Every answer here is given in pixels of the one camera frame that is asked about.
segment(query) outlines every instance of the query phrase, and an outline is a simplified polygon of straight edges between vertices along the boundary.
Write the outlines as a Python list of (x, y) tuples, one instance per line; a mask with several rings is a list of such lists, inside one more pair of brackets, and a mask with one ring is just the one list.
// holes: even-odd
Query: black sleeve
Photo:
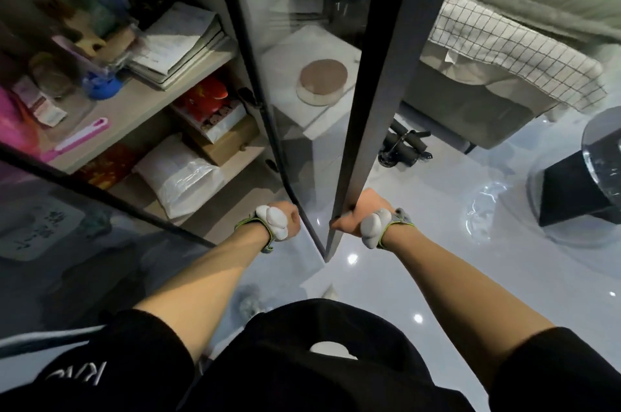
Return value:
[(194, 377), (181, 340), (143, 311), (123, 311), (87, 345), (63, 353), (0, 410), (174, 411)]
[(565, 328), (527, 340), (501, 365), (489, 395), (492, 412), (621, 410), (621, 374)]

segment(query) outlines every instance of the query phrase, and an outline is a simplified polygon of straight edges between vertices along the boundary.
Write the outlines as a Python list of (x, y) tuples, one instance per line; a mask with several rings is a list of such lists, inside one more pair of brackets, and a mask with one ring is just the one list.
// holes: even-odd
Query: hand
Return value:
[(298, 235), (300, 231), (300, 213), (295, 204), (289, 201), (276, 201), (275, 203), (268, 204), (268, 206), (278, 208), (287, 216), (287, 231), (289, 233), (287, 239), (291, 239)]
[(375, 190), (367, 188), (360, 194), (358, 203), (356, 203), (356, 207), (353, 211), (333, 220), (330, 223), (330, 228), (361, 237), (360, 223), (362, 220), (381, 208), (394, 212), (394, 208), (388, 201), (379, 196)]

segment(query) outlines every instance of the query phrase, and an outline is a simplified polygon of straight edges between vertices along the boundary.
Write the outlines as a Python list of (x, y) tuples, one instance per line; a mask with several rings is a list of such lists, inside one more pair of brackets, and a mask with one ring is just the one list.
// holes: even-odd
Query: brown round lid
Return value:
[(311, 62), (300, 72), (300, 84), (313, 94), (331, 94), (345, 86), (347, 68), (334, 59)]

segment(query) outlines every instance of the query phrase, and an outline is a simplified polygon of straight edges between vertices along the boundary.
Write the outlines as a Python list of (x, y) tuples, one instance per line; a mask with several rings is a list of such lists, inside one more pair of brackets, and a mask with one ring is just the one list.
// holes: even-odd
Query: person's left hand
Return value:
[(287, 231), (289, 234), (287, 239), (291, 239), (292, 237), (298, 235), (300, 231), (300, 213), (295, 204), (290, 203), (289, 201), (276, 201), (268, 204), (268, 206), (278, 208), (287, 216)]

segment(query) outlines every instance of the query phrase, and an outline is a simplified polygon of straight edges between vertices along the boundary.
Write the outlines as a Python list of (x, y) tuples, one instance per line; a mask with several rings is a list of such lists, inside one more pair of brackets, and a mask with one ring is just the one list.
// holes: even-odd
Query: checkered blanket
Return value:
[(444, 0), (429, 40), (497, 65), (582, 112), (608, 95), (600, 62), (472, 0)]

